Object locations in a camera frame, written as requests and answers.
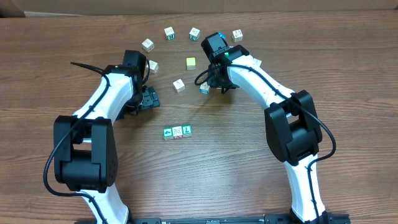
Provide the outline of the green numeral four block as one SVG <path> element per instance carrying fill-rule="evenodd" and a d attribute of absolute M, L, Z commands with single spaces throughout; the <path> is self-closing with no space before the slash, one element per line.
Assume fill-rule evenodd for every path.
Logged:
<path fill-rule="evenodd" d="M 172 128 L 164 128 L 163 129 L 163 137 L 165 140 L 173 139 L 174 135 L 173 135 Z"/>

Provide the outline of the wooden block red side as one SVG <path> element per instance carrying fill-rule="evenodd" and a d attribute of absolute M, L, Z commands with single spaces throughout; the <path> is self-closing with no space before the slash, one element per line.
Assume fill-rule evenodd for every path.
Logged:
<path fill-rule="evenodd" d="M 175 126 L 172 127 L 172 132 L 173 132 L 173 138 L 182 138 L 183 137 L 183 131 L 181 126 Z"/>

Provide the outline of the green letter L block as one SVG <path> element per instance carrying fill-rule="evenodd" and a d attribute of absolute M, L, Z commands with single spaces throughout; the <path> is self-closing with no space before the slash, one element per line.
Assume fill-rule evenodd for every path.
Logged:
<path fill-rule="evenodd" d="M 185 138 L 192 136 L 192 126 L 190 124 L 182 126 L 182 134 Z"/>

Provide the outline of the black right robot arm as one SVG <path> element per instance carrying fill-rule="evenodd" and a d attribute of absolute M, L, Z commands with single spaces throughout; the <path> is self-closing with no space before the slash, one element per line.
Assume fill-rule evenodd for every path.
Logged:
<path fill-rule="evenodd" d="M 284 163 L 292 192 L 295 223 L 327 223 L 317 179 L 321 124 L 311 95 L 284 87 L 260 68 L 241 45 L 231 47 L 219 33 L 201 43 L 210 61 L 204 83 L 226 93 L 242 88 L 264 110 L 266 139 Z"/>

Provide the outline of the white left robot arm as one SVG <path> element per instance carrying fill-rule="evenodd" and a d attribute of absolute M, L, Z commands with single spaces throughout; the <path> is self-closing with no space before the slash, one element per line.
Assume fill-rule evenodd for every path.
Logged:
<path fill-rule="evenodd" d="M 54 149 L 45 164 L 44 185 L 51 194 L 64 195 L 49 185 L 48 171 L 53 164 L 57 182 L 70 190 L 66 196 L 84 198 L 95 223 L 132 223 L 130 209 L 115 185 L 118 155 L 113 124 L 125 114 L 160 106 L 154 88 L 146 86 L 149 61 L 139 51 L 126 50 L 119 65 L 81 67 L 99 73 L 101 83 L 78 111 L 55 120 Z"/>

